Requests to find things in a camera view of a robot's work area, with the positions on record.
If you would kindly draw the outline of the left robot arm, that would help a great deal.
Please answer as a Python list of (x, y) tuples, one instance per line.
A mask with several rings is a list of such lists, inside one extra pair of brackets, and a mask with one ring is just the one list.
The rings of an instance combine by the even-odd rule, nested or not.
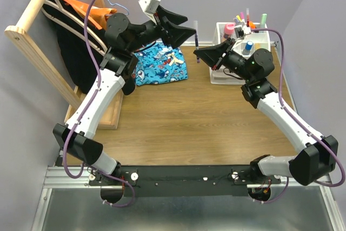
[(186, 16), (158, 6), (152, 18), (143, 24), (132, 24), (127, 15), (114, 13), (107, 20), (105, 38), (109, 45), (103, 60), (96, 65), (97, 77), (79, 108), (67, 122), (56, 124), (53, 135), (64, 154), (70, 154), (94, 167), (108, 185), (116, 184), (121, 164), (106, 154), (103, 145), (94, 141), (98, 124), (114, 96), (135, 90), (132, 73), (138, 62), (135, 51), (161, 39), (176, 49), (195, 29), (182, 26)]

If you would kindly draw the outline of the pink lid pen tube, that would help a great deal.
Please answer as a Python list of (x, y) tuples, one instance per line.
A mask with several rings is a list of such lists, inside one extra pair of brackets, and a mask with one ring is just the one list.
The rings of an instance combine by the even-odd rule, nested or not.
[(235, 32), (235, 25), (236, 24), (234, 22), (225, 24), (223, 30), (224, 39), (227, 39), (233, 35), (233, 33)]

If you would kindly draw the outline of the orange black highlighter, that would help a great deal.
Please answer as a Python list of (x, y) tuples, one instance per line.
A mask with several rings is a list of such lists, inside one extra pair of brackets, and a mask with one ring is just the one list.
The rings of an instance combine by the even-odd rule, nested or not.
[(252, 21), (249, 21), (249, 22), (248, 22), (248, 26), (249, 26), (251, 29), (256, 29), (256, 25), (255, 25)]

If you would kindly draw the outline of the red clear-cap pen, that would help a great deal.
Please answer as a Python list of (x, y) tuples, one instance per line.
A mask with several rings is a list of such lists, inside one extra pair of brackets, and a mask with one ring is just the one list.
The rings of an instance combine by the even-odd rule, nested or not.
[(250, 22), (249, 8), (246, 8), (246, 23), (247, 23), (247, 27), (250, 27), (249, 22)]

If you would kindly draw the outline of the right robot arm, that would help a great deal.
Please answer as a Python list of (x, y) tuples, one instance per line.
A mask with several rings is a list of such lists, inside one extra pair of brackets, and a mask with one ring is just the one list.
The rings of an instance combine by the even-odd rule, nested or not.
[(235, 51), (235, 43), (229, 38), (194, 53), (211, 69), (225, 67), (244, 80), (241, 87), (244, 99), (270, 118), (297, 152), (296, 156), (263, 155), (253, 160), (249, 178), (254, 183), (261, 183), (271, 175), (292, 177), (303, 186), (317, 182), (335, 169), (337, 140), (312, 128), (282, 99), (268, 80), (275, 68), (269, 50), (260, 48), (245, 58)]

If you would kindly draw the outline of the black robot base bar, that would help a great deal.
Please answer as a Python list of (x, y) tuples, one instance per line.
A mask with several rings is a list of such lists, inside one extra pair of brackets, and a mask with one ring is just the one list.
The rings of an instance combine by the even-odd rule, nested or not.
[(279, 184), (274, 176), (252, 177), (248, 164), (200, 166), (122, 166), (119, 178), (100, 173), (89, 185), (101, 188), (101, 197), (117, 202), (124, 197), (248, 196), (252, 189)]

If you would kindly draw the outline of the dark purple pen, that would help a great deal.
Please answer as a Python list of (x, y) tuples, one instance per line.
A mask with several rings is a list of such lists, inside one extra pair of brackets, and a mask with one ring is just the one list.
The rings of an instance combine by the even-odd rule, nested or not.
[[(197, 20), (194, 21), (194, 28), (196, 30), (196, 32), (195, 32), (195, 50), (198, 50), (199, 49), (199, 41), (198, 41), (198, 21)], [(197, 63), (199, 63), (200, 59), (197, 55), (196, 55), (196, 59), (197, 59)]]

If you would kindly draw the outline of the mint grey highlighter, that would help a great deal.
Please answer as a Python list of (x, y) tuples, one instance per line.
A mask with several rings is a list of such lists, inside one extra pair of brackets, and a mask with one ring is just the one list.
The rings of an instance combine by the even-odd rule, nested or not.
[(260, 21), (260, 27), (261, 28), (265, 28), (266, 21), (267, 21), (267, 14), (263, 13), (261, 15), (261, 21)]

